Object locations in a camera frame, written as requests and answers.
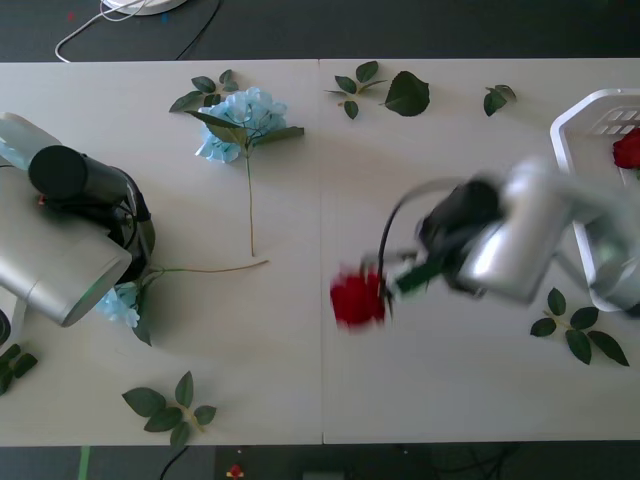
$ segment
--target black cable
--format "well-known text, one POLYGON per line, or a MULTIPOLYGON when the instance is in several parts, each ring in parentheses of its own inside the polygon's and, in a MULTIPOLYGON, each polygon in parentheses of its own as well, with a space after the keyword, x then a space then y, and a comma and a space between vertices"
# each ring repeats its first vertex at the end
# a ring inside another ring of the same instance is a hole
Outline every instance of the black cable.
POLYGON ((400 209, 411 200, 422 197, 423 195, 427 195, 428 193, 434 193, 441 190, 450 190, 452 188, 455 188, 461 182, 464 182, 464 180, 448 177, 430 180, 409 190, 402 196, 398 203, 396 203, 396 206, 391 211, 391 215, 389 215, 387 223, 384 226, 382 238, 380 239, 380 248, 378 249, 378 278, 380 279, 380 296, 383 300, 384 298, 386 298, 384 282, 382 281, 382 272, 384 268, 384 249, 387 246, 387 237, 389 236, 389 230, 391 230, 391 224, 393 223, 396 215, 398 214, 400 209))
POLYGON ((211 22, 215 18, 216 14, 218 13, 218 10, 220 10, 220 7, 222 6, 222 1, 223 0, 217 0, 217 1, 218 1, 218 4, 216 5, 216 8, 213 10, 213 13, 211 14, 211 16, 209 17, 209 20, 207 20, 207 22, 200 29, 200 31, 193 38, 193 40, 191 40, 191 42, 189 42, 189 45, 184 47, 184 50, 182 50, 180 52, 180 54, 176 57, 176 60, 180 60, 180 58, 187 52, 187 50, 189 50, 198 40, 200 40, 200 37, 202 37, 202 35, 204 34, 205 30, 207 29, 207 27, 209 27, 209 25, 211 24, 211 22))
POLYGON ((490 458, 486 458, 484 460, 479 460, 475 452, 473 450, 470 450, 470 452, 472 452, 471 456, 474 459, 473 463, 470 463, 469 465, 464 465, 462 467, 455 467, 455 468, 437 467, 433 462, 433 456, 431 456, 430 466, 433 469, 433 471, 436 472, 437 474, 451 475, 456 473, 467 472, 469 470, 480 470, 483 475, 482 480, 489 480, 494 473, 496 473, 497 475, 496 480, 500 480, 502 475, 502 468, 504 466, 505 461, 511 455, 513 455, 518 448, 520 448, 519 443, 510 444, 506 446, 498 455, 495 455, 490 458), (493 464, 493 466, 489 469, 488 472, 485 472, 482 467, 489 464, 493 464))
POLYGON ((129 241, 122 248, 125 250, 129 250, 129 247, 133 244, 133 241, 138 236, 138 219, 136 217, 131 217, 133 219, 133 232, 131 232, 131 236, 129 237, 129 241))
POLYGON ((169 460, 169 463, 167 463, 165 465, 164 470, 162 470, 162 473, 160 474, 160 478, 158 480, 164 480, 164 476, 167 474, 167 472, 171 468, 171 465, 176 463, 176 461, 178 461, 178 459, 182 455, 184 455, 184 452, 186 452, 187 450, 189 450, 189 446, 188 445, 186 447, 184 447, 182 450, 180 450, 171 460, 169 460))
POLYGON ((473 449, 473 447, 468 447, 468 450, 469 450, 469 455, 471 455, 471 458, 473 459, 474 465, 478 468, 478 470, 480 470, 482 475, 484 475, 486 478, 487 473, 484 471, 484 466, 480 464, 480 459, 478 458, 478 454, 473 449))
POLYGON ((127 241, 127 243, 122 247, 125 250, 129 250, 129 247, 133 244, 138 233, 138 217, 136 217, 131 211, 131 209, 125 205, 118 205, 116 208, 119 208, 124 213, 130 215, 131 220, 133 221, 133 232, 131 232, 131 236, 129 237, 129 240, 127 241))

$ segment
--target rose stem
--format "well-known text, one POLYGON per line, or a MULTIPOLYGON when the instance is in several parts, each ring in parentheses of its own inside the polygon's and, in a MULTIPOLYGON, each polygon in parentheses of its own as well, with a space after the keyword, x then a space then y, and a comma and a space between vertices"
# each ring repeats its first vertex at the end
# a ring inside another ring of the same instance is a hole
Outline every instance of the rose stem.
POLYGON ((245 158, 247 159, 247 180, 249 181, 249 228, 251 231, 251 256, 255 257, 256 253, 253 248, 253 191, 251 189, 251 167, 249 164, 249 155, 245 158))
POLYGON ((225 272, 236 272, 238 270, 246 270, 248 268, 259 267, 260 265, 264 265, 265 263, 269 263, 269 260, 263 260, 258 263, 252 263, 251 265, 245 265, 244 267, 236 267, 236 268, 221 268, 218 270, 201 270, 198 268, 163 268, 161 272, 170 273, 170 272, 192 272, 192 273, 225 273, 225 272))

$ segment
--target white table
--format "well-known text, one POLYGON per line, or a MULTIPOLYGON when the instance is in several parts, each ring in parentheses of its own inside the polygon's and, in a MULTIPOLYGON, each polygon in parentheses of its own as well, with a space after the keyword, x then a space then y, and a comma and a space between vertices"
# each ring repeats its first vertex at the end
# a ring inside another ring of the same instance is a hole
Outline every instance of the white table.
POLYGON ((321 426, 320 189, 317 62, 0 65, 0 110, 28 118, 66 145, 125 169, 145 195, 163 266, 255 270, 172 274, 151 292, 164 323, 150 348, 97 314, 61 329, 27 318, 40 364, 2 397, 0 445, 168 445, 143 431, 120 397, 149 386, 172 397, 193 372, 194 405, 218 407, 194 444, 319 443, 321 426), (190 79, 238 72, 290 105, 307 135, 256 150, 257 258, 249 253, 244 163, 195 157, 200 122, 169 114, 190 79))
MULTIPOLYGON (((335 325, 328 300, 341 263, 375 250, 392 205, 434 176, 504 172, 529 154, 553 161, 553 119, 594 90, 640 83, 638 60, 394 60, 380 78, 411 70, 432 103, 402 118, 364 98, 350 121, 323 89, 358 61, 0 65, 0 110, 20 113, 65 144, 127 170, 146 196, 166 266, 250 263, 242 164, 193 157, 199 125, 168 114, 196 75, 238 72, 289 104, 301 141, 256 152, 255 271, 176 274, 153 287, 151 314, 167 324, 148 348, 91 314, 62 330, 28 319, 41 363, 0 399, 0 445, 166 444, 120 398, 135 386, 171 395, 187 370, 196 403, 219 407, 195 444, 426 442, 638 438, 640 324, 603 315, 632 367, 602 355, 583 366, 566 346, 529 336, 544 297, 580 293, 552 268, 531 308, 449 293, 399 305, 363 335, 335 325), (484 87, 519 96, 492 118, 484 87)), ((386 87, 379 87, 384 97, 386 87)), ((390 248, 409 245, 437 202, 403 212, 390 248)), ((573 235, 566 252, 577 260, 573 235)))
MULTIPOLYGON (((358 61, 324 61, 320 85, 352 74, 358 61)), ((323 431, 328 443, 587 440, 640 438, 640 323, 601 314, 597 326, 622 345, 631 368, 595 353, 573 358, 562 335, 529 335, 547 292, 569 309, 588 297, 553 266, 530 308, 480 302, 435 282, 426 296, 397 305, 395 320, 363 335, 336 327, 328 300, 341 263, 377 251, 400 195, 438 176, 505 172, 530 154, 555 164, 551 122, 589 93, 640 85, 638 60, 385 61, 380 78, 408 69, 430 82, 431 105, 402 118, 378 101, 360 102, 358 121, 323 99, 323 431), (508 84, 518 103, 491 118, 485 86, 508 84)), ((397 218, 388 248, 411 245, 418 219, 442 196, 415 202, 397 218)), ((571 232, 565 252, 576 261, 571 232)))

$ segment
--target green tape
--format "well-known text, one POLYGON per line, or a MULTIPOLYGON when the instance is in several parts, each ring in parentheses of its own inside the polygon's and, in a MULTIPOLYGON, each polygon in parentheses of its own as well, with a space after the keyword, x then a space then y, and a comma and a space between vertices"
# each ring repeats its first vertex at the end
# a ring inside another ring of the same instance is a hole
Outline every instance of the green tape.
POLYGON ((78 480, 87 480, 87 473, 89 473, 90 456, 91 447, 80 448, 80 466, 78 467, 78 480))

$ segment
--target flower stem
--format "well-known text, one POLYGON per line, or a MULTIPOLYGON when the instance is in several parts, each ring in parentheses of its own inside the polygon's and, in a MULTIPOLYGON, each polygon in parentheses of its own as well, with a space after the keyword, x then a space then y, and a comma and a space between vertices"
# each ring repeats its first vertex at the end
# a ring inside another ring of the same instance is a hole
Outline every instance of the flower stem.
POLYGON ((542 313, 544 313, 547 317, 553 319, 554 322, 559 323, 560 325, 562 325, 567 330, 573 330, 573 327, 571 325, 569 325, 568 323, 565 323, 562 320, 560 320, 558 317, 556 317, 549 310, 543 310, 542 313))
POLYGON ((253 248, 253 191, 251 189, 251 166, 249 163, 249 155, 246 155, 247 159, 247 180, 249 181, 249 228, 251 235, 251 256, 255 257, 256 253, 253 248))
POLYGON ((153 270, 154 272, 162 272, 162 273, 171 273, 171 272, 191 272, 191 273, 225 273, 225 272, 237 272, 238 270, 247 270, 249 268, 259 267, 260 265, 264 265, 265 263, 269 263, 269 260, 263 260, 258 263, 252 263, 251 265, 245 265, 243 267, 235 267, 235 268, 220 268, 217 270, 202 270, 199 268, 162 268, 159 270, 153 270))
POLYGON ((205 433, 204 428, 202 428, 202 425, 200 425, 198 423, 198 419, 196 418, 196 416, 193 414, 193 412, 191 411, 191 409, 184 407, 180 404, 177 404, 177 407, 182 410, 182 413, 184 413, 187 417, 189 417, 189 419, 191 420, 191 423, 193 423, 193 426, 196 427, 198 430, 200 430, 200 432, 205 433))

